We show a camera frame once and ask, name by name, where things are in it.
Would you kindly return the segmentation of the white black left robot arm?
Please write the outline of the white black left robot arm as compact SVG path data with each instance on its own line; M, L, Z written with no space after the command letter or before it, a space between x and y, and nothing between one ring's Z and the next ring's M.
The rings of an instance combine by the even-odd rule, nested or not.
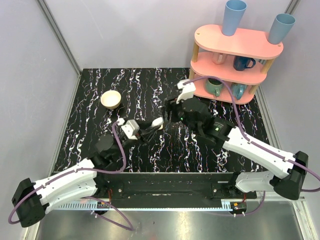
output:
M163 124L162 117L151 122L119 118L112 124L112 134L100 137L91 156L56 175L34 182L29 178L22 180L11 200L14 208L8 223L27 228L61 205L92 196L103 198L108 193L108 186L99 177L125 170L125 144L138 140L146 143L145 136L154 134Z

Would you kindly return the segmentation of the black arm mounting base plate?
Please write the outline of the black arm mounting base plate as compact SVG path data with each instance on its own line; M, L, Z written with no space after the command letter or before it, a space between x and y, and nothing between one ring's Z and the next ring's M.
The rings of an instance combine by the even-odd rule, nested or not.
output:
M125 196L195 195L209 199L256 199L257 193L243 193L235 187L235 173L218 172L124 172L98 173L95 197L121 199Z

